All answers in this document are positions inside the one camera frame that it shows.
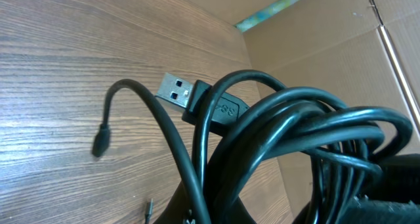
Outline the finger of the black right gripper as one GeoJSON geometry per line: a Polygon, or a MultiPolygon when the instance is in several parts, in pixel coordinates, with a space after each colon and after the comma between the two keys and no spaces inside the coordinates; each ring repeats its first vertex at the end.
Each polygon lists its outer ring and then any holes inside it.
{"type": "Polygon", "coordinates": [[[312,153],[311,201],[295,223],[419,222],[419,155],[391,156],[381,162],[342,153],[312,153]]]}

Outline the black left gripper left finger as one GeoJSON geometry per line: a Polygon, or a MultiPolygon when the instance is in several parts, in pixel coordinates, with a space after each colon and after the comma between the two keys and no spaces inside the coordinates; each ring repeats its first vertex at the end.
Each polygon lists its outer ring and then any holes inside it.
{"type": "Polygon", "coordinates": [[[182,182],[180,182],[167,207],[154,224],[196,224],[182,182]]]}

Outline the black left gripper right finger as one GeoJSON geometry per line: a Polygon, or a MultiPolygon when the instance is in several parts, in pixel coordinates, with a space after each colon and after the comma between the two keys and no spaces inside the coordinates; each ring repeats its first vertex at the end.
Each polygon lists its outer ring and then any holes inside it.
{"type": "Polygon", "coordinates": [[[237,198],[230,208],[229,224],[256,224],[240,198],[237,198]]]}

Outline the black cable silver plug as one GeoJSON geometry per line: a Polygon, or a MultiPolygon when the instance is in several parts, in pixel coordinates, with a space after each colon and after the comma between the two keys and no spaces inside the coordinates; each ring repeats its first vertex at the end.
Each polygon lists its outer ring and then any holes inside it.
{"type": "Polygon", "coordinates": [[[147,202],[147,206],[146,206],[146,209],[145,209],[144,224],[149,224],[150,223],[150,219],[151,219],[152,214],[153,214],[153,209],[154,209],[154,199],[151,198],[147,202]]]}

